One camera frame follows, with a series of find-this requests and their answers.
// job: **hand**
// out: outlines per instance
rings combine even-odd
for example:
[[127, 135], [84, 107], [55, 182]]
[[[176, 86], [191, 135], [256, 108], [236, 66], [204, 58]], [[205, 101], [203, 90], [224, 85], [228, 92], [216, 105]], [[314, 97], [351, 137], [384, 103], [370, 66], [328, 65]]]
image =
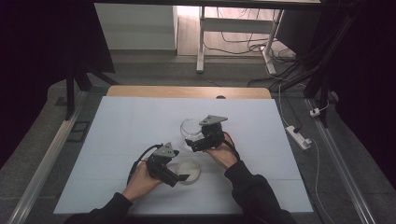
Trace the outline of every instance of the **hand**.
[[162, 183], [159, 179], [149, 176], [148, 167], [145, 161], [140, 162], [136, 167], [128, 186], [122, 195], [130, 202], [145, 196]]
[[[229, 143], [233, 143], [231, 138], [228, 136], [228, 134], [224, 134], [225, 140]], [[221, 143], [219, 147], [216, 147], [214, 149], [207, 149], [204, 150], [207, 154], [209, 154], [215, 162], [217, 162], [220, 166], [222, 166], [225, 169], [230, 168], [232, 165], [236, 163], [236, 157], [233, 154], [233, 151], [227, 147], [224, 143]]]

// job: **power strip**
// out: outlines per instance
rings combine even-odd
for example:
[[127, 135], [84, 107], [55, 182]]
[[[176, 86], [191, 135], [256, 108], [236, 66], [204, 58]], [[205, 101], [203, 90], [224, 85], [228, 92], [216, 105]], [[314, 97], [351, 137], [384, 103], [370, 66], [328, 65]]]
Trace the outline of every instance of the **power strip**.
[[307, 138], [303, 138], [303, 136], [300, 133], [295, 133], [294, 132], [294, 127], [293, 126], [289, 126], [286, 128], [286, 131], [288, 131], [288, 134], [291, 136], [292, 139], [294, 139], [294, 141], [298, 144], [298, 146], [302, 149], [302, 150], [306, 150], [308, 148], [311, 147], [312, 141]]

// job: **white cable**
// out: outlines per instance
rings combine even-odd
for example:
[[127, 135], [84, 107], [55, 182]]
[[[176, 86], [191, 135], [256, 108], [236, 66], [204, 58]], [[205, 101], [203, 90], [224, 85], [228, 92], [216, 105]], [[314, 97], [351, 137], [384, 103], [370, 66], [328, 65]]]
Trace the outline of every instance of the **white cable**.
[[334, 222], [332, 221], [332, 218], [326, 212], [326, 209], [324, 209], [323, 204], [321, 203], [319, 195], [318, 195], [318, 178], [319, 178], [319, 166], [320, 166], [319, 148], [318, 148], [317, 142], [315, 142], [314, 139], [311, 138], [311, 141], [315, 143], [315, 146], [317, 147], [317, 153], [318, 153], [318, 169], [317, 169], [317, 180], [315, 181], [315, 193], [317, 194], [317, 198], [318, 198], [321, 208], [323, 209], [323, 212], [326, 214], [326, 216], [329, 218], [329, 220], [332, 222], [332, 224], [334, 224]]
[[326, 109], [329, 106], [329, 100], [327, 100], [327, 105], [324, 108], [321, 108], [319, 111]]
[[279, 108], [280, 108], [280, 117], [283, 119], [283, 122], [285, 122], [286, 125], [288, 125], [288, 127], [289, 127], [289, 124], [286, 122], [285, 118], [283, 118], [282, 104], [280, 103], [280, 86], [281, 85], [279, 85], [279, 95], [278, 95], [278, 97], [279, 97]]

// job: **wooden table edge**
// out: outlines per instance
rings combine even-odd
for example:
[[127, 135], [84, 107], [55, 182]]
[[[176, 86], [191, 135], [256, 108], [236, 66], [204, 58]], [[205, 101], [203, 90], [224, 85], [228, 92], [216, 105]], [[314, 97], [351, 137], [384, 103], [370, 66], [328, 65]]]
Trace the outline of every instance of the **wooden table edge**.
[[239, 87], [179, 87], [179, 86], [111, 86], [106, 96], [160, 97], [160, 98], [217, 98], [272, 99], [265, 88]]

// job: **transparent container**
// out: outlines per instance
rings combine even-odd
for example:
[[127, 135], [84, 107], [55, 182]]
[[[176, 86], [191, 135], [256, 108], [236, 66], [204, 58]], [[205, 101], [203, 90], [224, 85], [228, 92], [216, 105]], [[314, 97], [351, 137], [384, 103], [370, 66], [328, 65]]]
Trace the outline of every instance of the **transparent container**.
[[191, 147], [187, 146], [186, 139], [191, 140], [193, 142], [204, 138], [201, 133], [201, 125], [199, 124], [200, 120], [198, 119], [184, 119], [180, 125], [180, 132], [183, 138], [183, 146], [186, 151], [192, 152]]

